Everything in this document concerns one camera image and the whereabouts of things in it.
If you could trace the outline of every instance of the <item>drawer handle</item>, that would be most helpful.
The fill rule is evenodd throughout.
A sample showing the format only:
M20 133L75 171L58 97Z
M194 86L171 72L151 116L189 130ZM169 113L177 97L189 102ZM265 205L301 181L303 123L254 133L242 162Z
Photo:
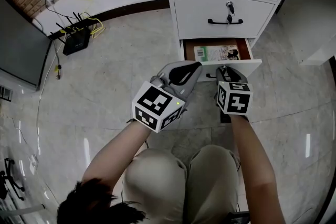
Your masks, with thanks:
M242 19L239 19L238 22L236 23L217 23L217 22L214 22L212 19L208 19L208 23L212 25L240 25L243 22L244 21Z

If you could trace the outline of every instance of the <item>person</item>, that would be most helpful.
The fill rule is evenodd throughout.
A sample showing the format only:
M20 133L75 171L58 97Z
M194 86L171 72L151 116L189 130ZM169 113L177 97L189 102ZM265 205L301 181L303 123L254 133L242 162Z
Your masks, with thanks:
M251 223L285 223L275 173L257 135L245 118L230 117ZM59 206L57 223L218 224L236 211L238 172L231 151L205 146L187 170L168 152L150 148L136 155L149 135L134 121L113 138ZM124 172L123 202L111 206Z

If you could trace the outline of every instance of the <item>air vent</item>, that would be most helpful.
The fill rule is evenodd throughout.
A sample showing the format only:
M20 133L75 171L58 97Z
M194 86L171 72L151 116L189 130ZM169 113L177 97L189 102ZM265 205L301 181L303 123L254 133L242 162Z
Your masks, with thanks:
M6 88L0 85L0 99L4 99L6 101L12 101L13 91L9 88Z

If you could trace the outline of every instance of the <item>marble floor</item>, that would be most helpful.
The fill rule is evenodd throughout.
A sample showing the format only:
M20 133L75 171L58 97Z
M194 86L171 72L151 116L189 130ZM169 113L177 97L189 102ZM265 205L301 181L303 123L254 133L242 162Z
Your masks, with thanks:
M27 189L27 204L46 205L36 214L38 223L56 223L58 204L99 149L131 118L131 100L142 82L178 60L168 9L128 15L104 25L106 30L91 39L87 49L60 54L61 80L49 74L39 108L39 148L40 92L17 93L12 103L1 103L0 157L16 161L15 176ZM248 78L254 87L249 119L275 169L287 223L312 223L335 169L336 88L330 65L298 66L277 16L252 51L263 63ZM53 57L50 50L44 76ZM231 125L220 124L215 92L215 82L198 83L188 111L168 130L153 133L149 147L169 150L185 163L207 144L235 150ZM38 167L32 174L29 158L34 154ZM239 172L239 205L247 210Z

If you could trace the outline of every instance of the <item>hair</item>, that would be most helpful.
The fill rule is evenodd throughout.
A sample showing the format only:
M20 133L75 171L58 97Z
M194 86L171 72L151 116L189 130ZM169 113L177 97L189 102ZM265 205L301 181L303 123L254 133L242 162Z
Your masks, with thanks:
M58 207L57 223L136 224L145 218L144 212L130 206L134 202L123 201L110 206L115 199L117 197L111 194L110 187L100 179L77 182L74 190Z

